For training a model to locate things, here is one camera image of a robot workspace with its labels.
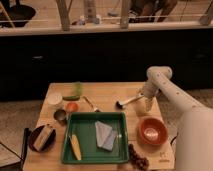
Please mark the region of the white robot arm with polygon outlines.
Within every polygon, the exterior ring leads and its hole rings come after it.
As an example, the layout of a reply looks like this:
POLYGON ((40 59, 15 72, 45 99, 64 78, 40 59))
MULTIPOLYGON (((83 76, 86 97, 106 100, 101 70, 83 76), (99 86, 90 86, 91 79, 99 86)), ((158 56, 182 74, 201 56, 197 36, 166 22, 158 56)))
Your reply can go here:
POLYGON ((172 69, 152 66, 142 88, 146 98, 161 92, 181 112, 176 140, 174 171, 213 171, 213 109, 170 81, 172 69))

